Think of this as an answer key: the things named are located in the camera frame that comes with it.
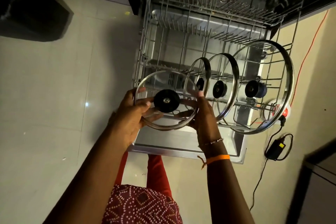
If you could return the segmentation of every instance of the black trash bin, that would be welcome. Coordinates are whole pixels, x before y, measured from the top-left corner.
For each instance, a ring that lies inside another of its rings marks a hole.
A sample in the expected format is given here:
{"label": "black trash bin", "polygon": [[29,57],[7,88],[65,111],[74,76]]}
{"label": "black trash bin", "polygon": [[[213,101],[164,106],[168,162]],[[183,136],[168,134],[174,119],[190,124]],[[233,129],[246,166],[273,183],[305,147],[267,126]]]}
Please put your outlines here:
{"label": "black trash bin", "polygon": [[56,0],[0,0],[0,35],[54,41],[62,37],[71,17]]}

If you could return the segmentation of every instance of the wire rack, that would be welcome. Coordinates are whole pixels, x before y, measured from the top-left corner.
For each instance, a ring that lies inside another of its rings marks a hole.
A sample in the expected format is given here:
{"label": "wire rack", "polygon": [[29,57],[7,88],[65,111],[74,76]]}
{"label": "wire rack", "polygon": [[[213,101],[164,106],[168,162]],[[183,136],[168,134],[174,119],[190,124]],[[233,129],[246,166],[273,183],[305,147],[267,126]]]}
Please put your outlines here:
{"label": "wire rack", "polygon": [[[284,18],[296,12],[292,35],[280,43],[290,55],[302,3],[303,0],[295,3],[288,0],[146,0],[134,86],[158,70],[179,71],[196,80],[202,75],[202,67],[195,66],[191,71],[194,60],[230,53],[239,65],[239,93],[234,107],[218,125],[234,128],[239,133],[254,131],[272,118],[283,96],[290,95],[288,80],[292,75],[274,45],[254,43],[250,47],[249,44],[271,38],[278,42]],[[228,60],[213,59],[211,68],[212,81],[224,81],[229,92],[233,77]],[[244,89],[250,80],[265,83],[267,96],[246,98]],[[181,89],[175,90],[183,97]],[[215,99],[208,95],[207,99],[219,113],[227,103],[225,97]]]}

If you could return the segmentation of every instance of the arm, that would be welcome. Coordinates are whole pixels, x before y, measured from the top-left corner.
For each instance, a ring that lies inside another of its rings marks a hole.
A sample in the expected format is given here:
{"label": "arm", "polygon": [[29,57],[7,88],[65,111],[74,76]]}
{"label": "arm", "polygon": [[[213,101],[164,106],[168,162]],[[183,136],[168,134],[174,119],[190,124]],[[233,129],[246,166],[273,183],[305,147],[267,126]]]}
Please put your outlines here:
{"label": "arm", "polygon": [[[223,141],[207,144],[221,138],[221,134],[213,109],[202,92],[199,93],[197,102],[199,112],[192,126],[197,131],[201,150],[207,159],[226,155]],[[207,175],[212,223],[254,224],[231,161],[223,159],[212,162],[207,167]]]}
{"label": "arm", "polygon": [[119,170],[122,155],[135,140],[143,113],[150,103],[144,99],[133,105],[135,90],[125,95],[115,116],[99,137],[78,173],[52,209],[47,223],[101,223]]}

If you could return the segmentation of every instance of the orange wristband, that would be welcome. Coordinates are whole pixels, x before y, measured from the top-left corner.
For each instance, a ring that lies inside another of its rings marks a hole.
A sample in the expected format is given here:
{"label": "orange wristband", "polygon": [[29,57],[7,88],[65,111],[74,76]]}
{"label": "orange wristband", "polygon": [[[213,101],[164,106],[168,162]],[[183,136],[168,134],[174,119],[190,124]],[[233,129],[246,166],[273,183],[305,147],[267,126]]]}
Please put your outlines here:
{"label": "orange wristband", "polygon": [[212,162],[215,162],[217,160],[221,160],[221,159],[230,159],[230,155],[218,155],[216,157],[212,157],[212,158],[208,158],[206,162],[204,162],[203,158],[201,158],[200,156],[197,156],[198,158],[201,159],[201,161],[203,162],[203,166],[202,169],[205,167],[205,165],[209,165]]}

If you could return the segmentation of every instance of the red pants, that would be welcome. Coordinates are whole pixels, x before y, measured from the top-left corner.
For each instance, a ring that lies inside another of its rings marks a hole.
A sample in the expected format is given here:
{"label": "red pants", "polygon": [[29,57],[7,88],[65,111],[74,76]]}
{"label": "red pants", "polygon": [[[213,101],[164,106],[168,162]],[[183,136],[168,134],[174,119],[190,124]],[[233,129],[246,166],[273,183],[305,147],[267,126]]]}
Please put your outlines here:
{"label": "red pants", "polygon": [[[128,152],[125,152],[118,171],[115,185],[121,185],[123,179],[124,169],[127,161]],[[165,167],[163,166],[162,158],[159,155],[148,154],[148,166],[147,166],[147,185],[146,188],[155,190],[164,194],[165,196],[172,197],[171,190],[166,175]]]}

